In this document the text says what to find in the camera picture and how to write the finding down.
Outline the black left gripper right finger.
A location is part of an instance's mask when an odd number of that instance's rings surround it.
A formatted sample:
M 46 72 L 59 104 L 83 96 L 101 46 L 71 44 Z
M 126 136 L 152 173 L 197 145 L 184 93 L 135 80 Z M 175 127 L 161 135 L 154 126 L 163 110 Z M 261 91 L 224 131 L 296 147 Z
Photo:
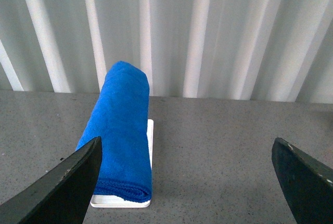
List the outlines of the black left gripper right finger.
M 297 223 L 332 223 L 332 169 L 282 138 L 272 163 Z

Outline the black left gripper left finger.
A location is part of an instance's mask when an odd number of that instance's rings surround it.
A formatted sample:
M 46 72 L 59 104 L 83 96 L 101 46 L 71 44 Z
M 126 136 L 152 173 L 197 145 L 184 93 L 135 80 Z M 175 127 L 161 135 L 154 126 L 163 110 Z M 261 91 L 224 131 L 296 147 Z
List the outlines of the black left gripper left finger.
M 96 137 L 1 205 L 1 223 L 82 223 L 102 160 Z

